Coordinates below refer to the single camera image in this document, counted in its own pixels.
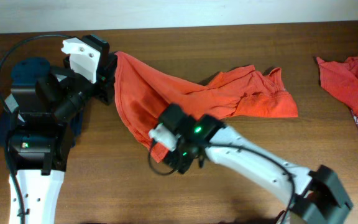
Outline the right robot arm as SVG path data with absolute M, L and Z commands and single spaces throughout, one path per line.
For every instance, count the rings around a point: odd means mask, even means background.
M 194 160 L 227 167 L 276 196 L 286 209 L 278 223 L 344 223 L 354 207 L 338 175 L 288 162 L 252 143 L 209 114 L 195 119 L 170 104 L 149 131 L 152 145 L 168 149 L 163 160 L 185 173 Z

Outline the orange soccer t-shirt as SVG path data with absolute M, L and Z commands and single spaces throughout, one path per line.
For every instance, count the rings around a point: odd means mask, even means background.
M 114 100 L 117 112 L 134 138 L 150 147 L 149 131 L 166 107 L 175 103 L 199 119 L 233 116 L 296 118 L 297 105 L 285 89 L 281 68 L 263 75 L 253 65 L 219 72 L 200 85 L 160 72 L 124 52 L 116 52 Z

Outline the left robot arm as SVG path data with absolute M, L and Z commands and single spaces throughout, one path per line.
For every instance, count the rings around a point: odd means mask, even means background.
M 33 57 L 12 69 L 4 102 L 10 121 L 4 143 L 10 223 L 54 222 L 84 108 L 92 98 L 105 105 L 114 101 L 117 56 L 109 44 L 93 34 L 62 39 L 62 67 Z

